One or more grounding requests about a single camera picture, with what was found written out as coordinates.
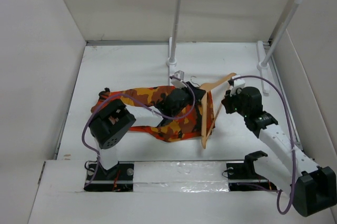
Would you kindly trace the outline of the orange camouflage trousers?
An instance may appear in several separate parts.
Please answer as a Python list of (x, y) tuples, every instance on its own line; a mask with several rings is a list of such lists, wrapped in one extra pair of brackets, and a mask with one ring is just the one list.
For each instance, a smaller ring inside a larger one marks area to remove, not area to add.
[(133, 115), (136, 113), (131, 109), (139, 108), (141, 112), (149, 112), (157, 119), (156, 122), (151, 122), (149, 118), (143, 121), (136, 118), (130, 131), (148, 133), (164, 142), (182, 141), (202, 135), (202, 102), (188, 105), (186, 103), (188, 96), (184, 88), (162, 85), (116, 92), (105, 88), (98, 94), (98, 101), (91, 108), (91, 112), (93, 113), (108, 98), (109, 103), (120, 99)]

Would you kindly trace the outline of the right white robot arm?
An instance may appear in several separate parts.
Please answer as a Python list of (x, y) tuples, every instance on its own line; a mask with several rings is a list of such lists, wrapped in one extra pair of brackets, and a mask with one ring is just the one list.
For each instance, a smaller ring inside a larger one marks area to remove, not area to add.
[(262, 96), (255, 87), (227, 90), (222, 100), (227, 114), (238, 113), (246, 127), (276, 155), (263, 151), (245, 156), (233, 175), (264, 177), (290, 198), (291, 205), (308, 217), (336, 205), (336, 175), (306, 156), (282, 131), (278, 121), (263, 110)]

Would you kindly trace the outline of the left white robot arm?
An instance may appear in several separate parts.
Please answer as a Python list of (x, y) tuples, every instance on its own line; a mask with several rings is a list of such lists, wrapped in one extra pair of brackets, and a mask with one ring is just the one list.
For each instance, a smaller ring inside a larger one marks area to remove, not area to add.
[(137, 87), (98, 95), (86, 123), (96, 141), (97, 168), (106, 180), (117, 175), (116, 145), (128, 131), (143, 132), (164, 142), (201, 136), (207, 125), (207, 107), (202, 105), (204, 90), (187, 85)]

